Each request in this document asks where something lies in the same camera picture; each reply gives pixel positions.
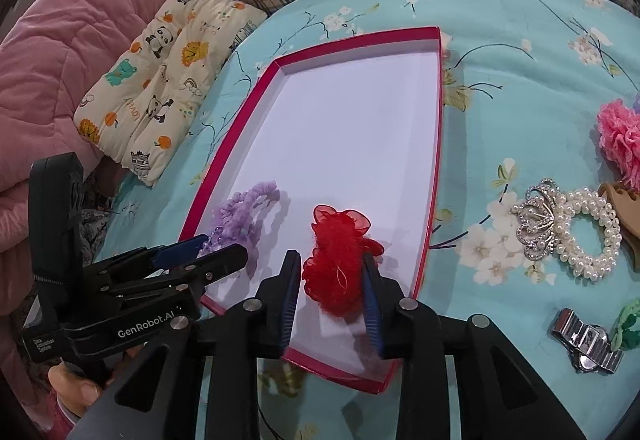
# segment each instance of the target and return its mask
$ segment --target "light blue fabric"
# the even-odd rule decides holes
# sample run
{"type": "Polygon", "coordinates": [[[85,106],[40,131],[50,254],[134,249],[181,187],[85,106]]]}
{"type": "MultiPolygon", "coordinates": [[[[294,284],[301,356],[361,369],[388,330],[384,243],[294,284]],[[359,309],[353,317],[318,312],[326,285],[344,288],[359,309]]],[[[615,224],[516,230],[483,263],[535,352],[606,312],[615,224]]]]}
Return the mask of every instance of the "light blue fabric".
{"type": "MultiPolygon", "coordinates": [[[[622,305],[640,295],[640,275],[632,272],[626,250],[614,273],[597,284],[575,280],[555,256],[526,263],[514,248],[506,211],[543,177],[570,190],[597,189],[614,176],[595,145],[595,115],[617,97],[633,102],[640,84],[640,20],[605,0],[295,1],[229,59],[193,122],[193,136],[156,187],[127,180],[101,257],[177,239],[230,120],[273,57],[361,31],[429,25],[446,34],[449,71],[438,228],[420,299],[441,314],[491,317],[587,437],[602,439],[640,388],[640,351],[625,354],[615,375],[578,375],[547,329],[563,307],[610,328],[622,305]],[[478,251],[495,259],[492,269],[479,263],[478,251]]],[[[591,222],[574,227],[587,251],[600,249],[591,222]]],[[[394,438],[398,378],[381,396],[271,363],[260,380],[265,416],[284,439],[394,438]]],[[[271,433],[265,430],[264,437],[271,433]]]]}

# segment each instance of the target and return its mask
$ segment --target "green scrunchie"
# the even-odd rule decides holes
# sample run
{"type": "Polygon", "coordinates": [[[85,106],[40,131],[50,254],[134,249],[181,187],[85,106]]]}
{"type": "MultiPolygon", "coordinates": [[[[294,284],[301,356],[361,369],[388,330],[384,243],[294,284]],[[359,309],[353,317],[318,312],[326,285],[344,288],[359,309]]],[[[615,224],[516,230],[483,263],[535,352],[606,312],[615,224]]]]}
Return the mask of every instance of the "green scrunchie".
{"type": "Polygon", "coordinates": [[[611,350],[632,350],[640,346],[640,330],[631,330],[640,317],[640,299],[626,305],[613,326],[611,350]]]}

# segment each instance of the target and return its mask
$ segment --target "green bear print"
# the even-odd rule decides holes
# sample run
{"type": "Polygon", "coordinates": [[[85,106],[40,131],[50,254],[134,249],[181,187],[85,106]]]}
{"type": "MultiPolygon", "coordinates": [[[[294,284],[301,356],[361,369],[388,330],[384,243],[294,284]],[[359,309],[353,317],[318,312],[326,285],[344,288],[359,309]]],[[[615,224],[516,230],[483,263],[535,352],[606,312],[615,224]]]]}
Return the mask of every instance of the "green bear print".
{"type": "Polygon", "coordinates": [[[111,86],[119,86],[125,78],[129,78],[136,73],[136,71],[138,71],[138,68],[131,66],[131,64],[129,64],[129,59],[125,58],[123,61],[118,63],[113,71],[107,73],[105,78],[111,86]]]}

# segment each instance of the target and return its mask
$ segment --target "black device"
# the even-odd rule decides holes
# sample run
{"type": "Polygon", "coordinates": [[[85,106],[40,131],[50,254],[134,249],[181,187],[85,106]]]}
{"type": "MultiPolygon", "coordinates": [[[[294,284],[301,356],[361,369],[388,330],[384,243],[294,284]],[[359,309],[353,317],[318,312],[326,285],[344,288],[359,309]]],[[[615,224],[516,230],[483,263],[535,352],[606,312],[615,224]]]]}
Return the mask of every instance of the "black device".
{"type": "Polygon", "coordinates": [[[225,314],[164,325],[105,390],[67,440],[193,440],[206,357],[212,357],[204,437],[258,440],[256,359],[289,345],[300,288],[300,254],[225,314]]]}
{"type": "Polygon", "coordinates": [[[22,331],[34,362],[62,357],[99,384],[102,362],[145,343],[176,315],[196,319],[204,287],[244,267],[241,245],[197,257],[206,235],[138,248],[82,268],[82,166],[75,153],[39,160],[29,182],[29,240],[38,298],[22,331]],[[156,271],[164,275],[147,278],[156,271]]]}
{"type": "Polygon", "coordinates": [[[554,393],[485,315],[437,315],[404,297],[364,256],[367,335],[383,359],[402,359],[396,440],[449,440],[445,355],[454,357],[463,440],[585,440],[554,393]]]}

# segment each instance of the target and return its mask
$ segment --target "human hand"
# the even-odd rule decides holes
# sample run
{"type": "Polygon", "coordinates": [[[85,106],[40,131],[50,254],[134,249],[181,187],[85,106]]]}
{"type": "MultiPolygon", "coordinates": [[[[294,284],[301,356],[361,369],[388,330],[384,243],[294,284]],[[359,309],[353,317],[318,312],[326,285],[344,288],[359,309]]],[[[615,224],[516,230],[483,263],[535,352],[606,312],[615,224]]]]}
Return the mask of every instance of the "human hand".
{"type": "MultiPolygon", "coordinates": [[[[125,352],[123,359],[116,365],[111,378],[107,380],[104,387],[108,387],[111,382],[124,370],[142,349],[142,345],[130,348],[125,352]]],[[[102,394],[103,388],[93,380],[82,378],[66,367],[64,362],[53,366],[49,370],[49,382],[51,387],[58,393],[60,402],[72,413],[82,416],[91,404],[93,404],[102,394]]]]}

